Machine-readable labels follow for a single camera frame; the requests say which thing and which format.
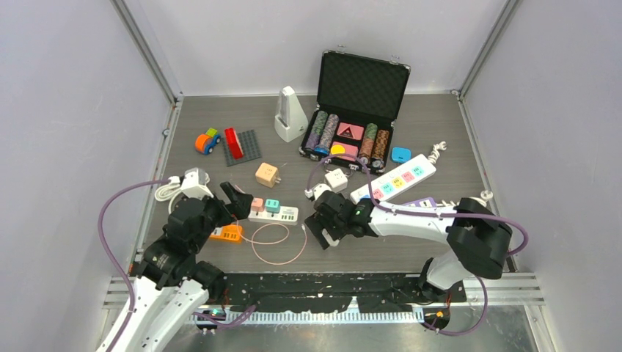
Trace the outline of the teal plug adapter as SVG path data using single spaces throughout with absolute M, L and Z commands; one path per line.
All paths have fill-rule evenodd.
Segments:
M 280 202 L 277 199 L 266 199 L 265 200 L 265 210 L 269 213 L 278 213 L 280 212 Z

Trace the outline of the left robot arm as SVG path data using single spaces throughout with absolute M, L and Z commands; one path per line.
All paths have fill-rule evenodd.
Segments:
M 197 254 L 215 229 L 246 219 L 254 197 L 228 182 L 220 187 L 229 202 L 203 188 L 177 203 L 133 281 L 117 269 L 129 297 L 98 351 L 162 351 L 201 305 L 224 297 L 224 273 Z

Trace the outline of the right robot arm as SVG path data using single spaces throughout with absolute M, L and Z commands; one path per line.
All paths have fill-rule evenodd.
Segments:
M 427 301 L 447 295 L 457 282 L 471 276 L 499 279 L 508 256 L 512 230 L 479 202 L 463 198 L 454 206 L 410 207 L 363 198 L 357 203 L 325 191 L 316 198 L 314 213 L 304 224 L 323 249 L 344 237 L 405 236 L 438 243 L 450 249 L 428 259 L 416 291 Z

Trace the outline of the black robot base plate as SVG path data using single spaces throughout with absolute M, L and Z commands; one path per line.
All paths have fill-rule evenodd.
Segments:
M 210 288 L 209 304 L 242 312 L 406 312 L 434 300 L 424 296 L 417 274 L 405 273 L 253 273 L 227 274 Z

